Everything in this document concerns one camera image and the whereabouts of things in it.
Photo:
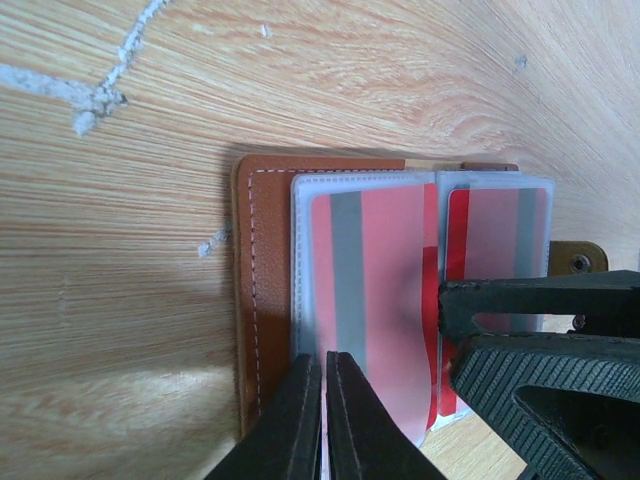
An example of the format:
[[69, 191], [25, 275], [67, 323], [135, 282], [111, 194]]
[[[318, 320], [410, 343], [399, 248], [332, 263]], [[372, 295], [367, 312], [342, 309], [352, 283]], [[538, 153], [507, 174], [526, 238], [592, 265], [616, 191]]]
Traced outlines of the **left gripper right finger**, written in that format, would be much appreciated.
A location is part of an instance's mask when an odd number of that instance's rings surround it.
[[328, 452], [333, 479], [442, 479], [400, 431], [346, 352], [327, 353]]

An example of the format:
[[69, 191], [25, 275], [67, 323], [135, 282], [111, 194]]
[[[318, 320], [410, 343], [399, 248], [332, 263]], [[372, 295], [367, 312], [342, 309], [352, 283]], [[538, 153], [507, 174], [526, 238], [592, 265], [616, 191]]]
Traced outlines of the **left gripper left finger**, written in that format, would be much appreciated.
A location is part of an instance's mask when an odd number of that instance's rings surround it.
[[321, 477], [321, 369], [310, 355], [295, 359], [254, 427], [207, 477]]

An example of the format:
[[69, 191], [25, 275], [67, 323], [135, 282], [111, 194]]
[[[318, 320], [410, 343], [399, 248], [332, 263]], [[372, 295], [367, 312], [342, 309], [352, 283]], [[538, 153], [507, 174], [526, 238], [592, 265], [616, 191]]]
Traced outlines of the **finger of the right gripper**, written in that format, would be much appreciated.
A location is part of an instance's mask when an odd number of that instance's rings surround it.
[[451, 385], [542, 479], [639, 476], [636, 339], [473, 336]]
[[439, 287], [438, 301], [439, 330], [455, 345], [496, 332], [476, 320], [479, 314], [581, 315], [618, 324], [639, 313], [639, 273], [448, 281]]

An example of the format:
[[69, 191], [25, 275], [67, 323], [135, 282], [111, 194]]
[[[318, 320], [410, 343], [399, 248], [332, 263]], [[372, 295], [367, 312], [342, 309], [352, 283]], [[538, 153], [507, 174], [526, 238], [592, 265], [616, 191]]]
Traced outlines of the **brown leather card holder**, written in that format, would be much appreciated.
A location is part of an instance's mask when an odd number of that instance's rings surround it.
[[455, 159], [253, 153], [231, 174], [241, 432], [273, 399], [291, 363], [291, 200], [295, 175], [330, 172], [514, 171]]

